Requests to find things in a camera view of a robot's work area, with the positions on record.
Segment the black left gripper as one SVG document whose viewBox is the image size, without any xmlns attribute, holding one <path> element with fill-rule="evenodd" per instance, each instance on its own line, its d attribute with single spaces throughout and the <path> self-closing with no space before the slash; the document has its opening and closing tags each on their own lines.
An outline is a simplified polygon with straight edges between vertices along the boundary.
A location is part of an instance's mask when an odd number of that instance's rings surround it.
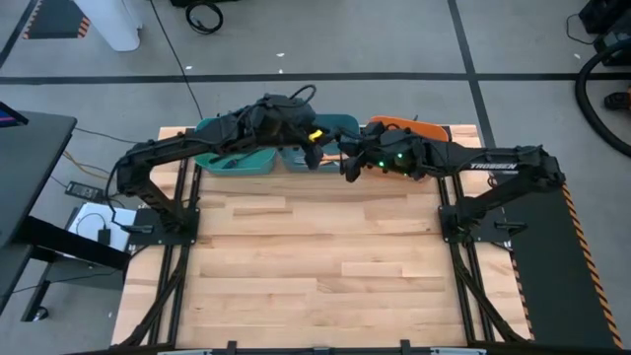
<svg viewBox="0 0 631 355">
<path fill-rule="evenodd" d="M 311 135 L 318 132 L 316 113 L 305 100 L 266 95 L 255 103 L 255 142 L 259 146 L 305 146 L 304 161 L 317 169 L 323 151 Z"/>
</svg>

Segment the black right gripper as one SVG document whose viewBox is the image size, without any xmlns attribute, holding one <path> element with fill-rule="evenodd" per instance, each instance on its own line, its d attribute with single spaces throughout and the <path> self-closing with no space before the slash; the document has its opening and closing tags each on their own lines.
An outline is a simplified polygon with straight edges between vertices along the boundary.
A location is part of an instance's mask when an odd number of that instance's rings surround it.
<svg viewBox="0 0 631 355">
<path fill-rule="evenodd" d="M 386 173 L 422 175 L 422 137 L 408 128 L 389 129 L 382 122 L 368 123 L 352 141 L 340 141 L 337 147 L 349 157 L 342 161 L 347 182 L 354 182 L 364 168 L 374 166 Z"/>
</svg>

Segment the dark teal plastic bin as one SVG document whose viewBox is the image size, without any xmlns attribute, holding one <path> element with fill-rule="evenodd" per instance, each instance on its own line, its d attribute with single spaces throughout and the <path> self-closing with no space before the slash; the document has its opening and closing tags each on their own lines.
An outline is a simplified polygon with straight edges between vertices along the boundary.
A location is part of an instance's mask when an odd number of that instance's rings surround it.
<svg viewBox="0 0 631 355">
<path fill-rule="evenodd" d="M 346 131 L 358 134 L 360 125 L 357 119 L 349 114 L 317 114 L 315 124 L 333 131 L 335 128 L 343 128 Z M 327 155 L 339 155 L 337 142 L 332 140 L 322 147 L 322 151 Z M 299 148 L 283 148 L 278 153 L 285 168 L 292 173 L 309 173 L 310 170 L 305 165 L 304 152 Z M 321 161 L 316 173 L 338 173 L 339 163 Z"/>
</svg>

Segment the green plastic bin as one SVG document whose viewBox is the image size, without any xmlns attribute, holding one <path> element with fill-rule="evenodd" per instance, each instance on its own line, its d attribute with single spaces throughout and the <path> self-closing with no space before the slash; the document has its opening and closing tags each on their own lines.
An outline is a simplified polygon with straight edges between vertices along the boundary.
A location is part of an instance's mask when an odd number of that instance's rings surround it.
<svg viewBox="0 0 631 355">
<path fill-rule="evenodd" d="M 238 153 L 233 155 L 226 155 L 228 157 L 239 157 L 246 153 Z M 248 158 L 239 162 L 239 164 L 233 169 L 223 169 L 225 161 L 219 163 L 209 164 L 208 161 L 212 158 L 216 158 L 218 155 L 212 153 L 205 153 L 194 157 L 195 163 L 207 172 L 216 176 L 222 177 L 244 177 L 244 176 L 259 176 L 268 175 L 274 168 L 276 150 L 272 148 L 258 149 L 258 153 L 249 156 Z"/>
</svg>

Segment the orange plastic bin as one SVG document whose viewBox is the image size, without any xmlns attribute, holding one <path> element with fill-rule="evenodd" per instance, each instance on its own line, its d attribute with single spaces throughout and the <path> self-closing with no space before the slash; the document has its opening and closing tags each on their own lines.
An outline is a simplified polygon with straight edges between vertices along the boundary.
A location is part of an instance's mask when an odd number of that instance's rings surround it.
<svg viewBox="0 0 631 355">
<path fill-rule="evenodd" d="M 409 128 L 412 132 L 428 137 L 430 139 L 439 141 L 451 140 L 449 130 L 438 124 L 387 115 L 376 115 L 369 120 L 370 123 L 377 121 L 382 122 L 389 129 L 394 129 L 396 127 L 399 127 L 401 129 Z M 405 180 L 408 183 L 413 182 L 412 177 L 404 176 L 394 172 L 388 172 L 387 174 L 385 174 L 383 172 L 383 169 L 378 166 L 374 166 L 372 168 L 366 167 L 363 169 L 363 173 L 367 173 L 369 176 L 373 176 L 376 178 L 388 178 L 401 181 Z"/>
</svg>

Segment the white paper sheet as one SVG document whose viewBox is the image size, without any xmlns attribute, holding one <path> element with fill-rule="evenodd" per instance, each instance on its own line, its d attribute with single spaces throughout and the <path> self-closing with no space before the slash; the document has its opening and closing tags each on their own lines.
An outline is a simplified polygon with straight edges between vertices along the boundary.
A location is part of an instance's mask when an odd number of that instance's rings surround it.
<svg viewBox="0 0 631 355">
<path fill-rule="evenodd" d="M 70 219 L 68 232 L 94 242 L 105 242 L 99 238 L 99 231 L 109 230 L 108 246 L 112 249 L 126 251 L 129 234 L 111 222 L 111 210 L 102 204 L 84 203 Z"/>
</svg>

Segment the large hazard-edged black mat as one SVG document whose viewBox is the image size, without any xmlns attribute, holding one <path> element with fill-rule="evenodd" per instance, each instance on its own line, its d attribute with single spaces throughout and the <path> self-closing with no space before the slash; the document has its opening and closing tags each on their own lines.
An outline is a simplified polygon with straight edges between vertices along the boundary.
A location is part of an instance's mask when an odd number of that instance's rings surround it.
<svg viewBox="0 0 631 355">
<path fill-rule="evenodd" d="M 620 332 L 566 186 L 504 206 L 528 329 L 540 345 L 622 349 Z"/>
</svg>

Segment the black power adapter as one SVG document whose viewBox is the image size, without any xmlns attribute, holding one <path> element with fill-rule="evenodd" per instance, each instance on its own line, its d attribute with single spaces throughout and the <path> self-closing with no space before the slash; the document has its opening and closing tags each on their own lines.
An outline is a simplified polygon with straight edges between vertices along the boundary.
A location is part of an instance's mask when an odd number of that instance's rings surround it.
<svg viewBox="0 0 631 355">
<path fill-rule="evenodd" d="M 87 201 L 100 203 L 104 201 L 104 191 L 101 188 L 82 184 L 77 181 L 69 181 L 64 193 Z"/>
</svg>

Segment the white round pillar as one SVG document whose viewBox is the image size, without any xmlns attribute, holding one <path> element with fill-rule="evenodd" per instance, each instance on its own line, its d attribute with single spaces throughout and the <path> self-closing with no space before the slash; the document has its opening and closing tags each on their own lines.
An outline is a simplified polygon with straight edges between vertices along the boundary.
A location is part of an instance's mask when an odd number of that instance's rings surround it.
<svg viewBox="0 0 631 355">
<path fill-rule="evenodd" d="M 114 51 L 129 52 L 140 46 L 143 23 L 125 0 L 73 1 Z"/>
</svg>

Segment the black caster wheel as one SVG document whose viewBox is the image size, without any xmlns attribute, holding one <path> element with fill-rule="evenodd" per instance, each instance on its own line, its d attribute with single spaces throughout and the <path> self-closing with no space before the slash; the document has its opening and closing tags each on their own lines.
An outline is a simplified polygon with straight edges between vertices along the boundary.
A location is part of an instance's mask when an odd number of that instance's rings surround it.
<svg viewBox="0 0 631 355">
<path fill-rule="evenodd" d="M 609 110 L 631 110 L 631 87 L 624 92 L 614 92 L 603 99 L 603 106 Z"/>
</svg>

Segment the black desk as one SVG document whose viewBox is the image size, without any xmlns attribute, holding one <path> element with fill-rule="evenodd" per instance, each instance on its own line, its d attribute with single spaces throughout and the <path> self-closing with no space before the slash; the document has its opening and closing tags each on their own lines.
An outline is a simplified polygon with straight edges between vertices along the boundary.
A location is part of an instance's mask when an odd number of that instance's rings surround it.
<svg viewBox="0 0 631 355">
<path fill-rule="evenodd" d="M 124 270 L 130 255 L 31 215 L 77 119 L 24 111 L 24 125 L 0 128 L 0 315 L 32 258 L 60 253 Z"/>
</svg>

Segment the black equipment case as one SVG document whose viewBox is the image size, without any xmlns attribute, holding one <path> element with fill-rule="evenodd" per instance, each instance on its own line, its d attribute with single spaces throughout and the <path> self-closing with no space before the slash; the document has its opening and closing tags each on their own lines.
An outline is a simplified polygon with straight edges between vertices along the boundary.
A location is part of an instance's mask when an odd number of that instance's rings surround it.
<svg viewBox="0 0 631 355">
<path fill-rule="evenodd" d="M 589 0 L 579 19 L 588 34 L 596 35 L 594 63 L 631 67 L 631 0 Z"/>
</svg>

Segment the small hazard-striped floor mat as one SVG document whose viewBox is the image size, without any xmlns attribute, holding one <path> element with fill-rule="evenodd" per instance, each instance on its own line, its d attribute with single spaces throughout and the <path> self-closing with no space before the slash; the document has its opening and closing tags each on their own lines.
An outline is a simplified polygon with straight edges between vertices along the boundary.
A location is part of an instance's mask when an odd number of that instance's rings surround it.
<svg viewBox="0 0 631 355">
<path fill-rule="evenodd" d="M 23 39 L 83 38 L 90 24 L 73 0 L 37 0 Z"/>
</svg>

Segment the monitor screen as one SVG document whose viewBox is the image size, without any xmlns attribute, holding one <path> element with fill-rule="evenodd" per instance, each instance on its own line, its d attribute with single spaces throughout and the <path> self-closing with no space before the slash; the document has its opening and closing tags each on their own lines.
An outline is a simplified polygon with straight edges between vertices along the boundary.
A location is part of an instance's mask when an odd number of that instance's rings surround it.
<svg viewBox="0 0 631 355">
<path fill-rule="evenodd" d="M 13 110 L 6 104 L 0 102 L 0 128 L 28 125 L 29 120 L 23 115 Z"/>
</svg>

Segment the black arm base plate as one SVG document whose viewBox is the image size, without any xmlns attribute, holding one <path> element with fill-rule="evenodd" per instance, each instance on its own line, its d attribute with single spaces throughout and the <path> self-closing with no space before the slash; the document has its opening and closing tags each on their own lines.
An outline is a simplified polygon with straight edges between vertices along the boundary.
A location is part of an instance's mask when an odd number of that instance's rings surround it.
<svg viewBox="0 0 631 355">
<path fill-rule="evenodd" d="M 503 207 L 487 212 L 469 225 L 456 223 L 456 207 L 441 206 L 439 218 L 446 243 L 506 243 L 527 229 L 527 223 L 509 221 Z"/>
<path fill-rule="evenodd" d="M 153 209 L 139 209 L 128 242 L 140 246 L 190 246 L 196 243 L 199 219 L 199 209 L 185 209 L 181 222 L 161 216 Z"/>
</svg>

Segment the black table frame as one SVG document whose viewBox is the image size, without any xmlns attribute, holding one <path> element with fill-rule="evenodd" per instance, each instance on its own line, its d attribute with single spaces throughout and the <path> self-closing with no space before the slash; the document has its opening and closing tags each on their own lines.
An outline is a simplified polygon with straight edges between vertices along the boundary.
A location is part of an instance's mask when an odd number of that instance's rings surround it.
<svg viewBox="0 0 631 355">
<path fill-rule="evenodd" d="M 366 171 L 189 176 L 200 225 L 158 338 L 178 354 L 436 355 L 466 347 L 439 207 L 450 181 Z"/>
</svg>

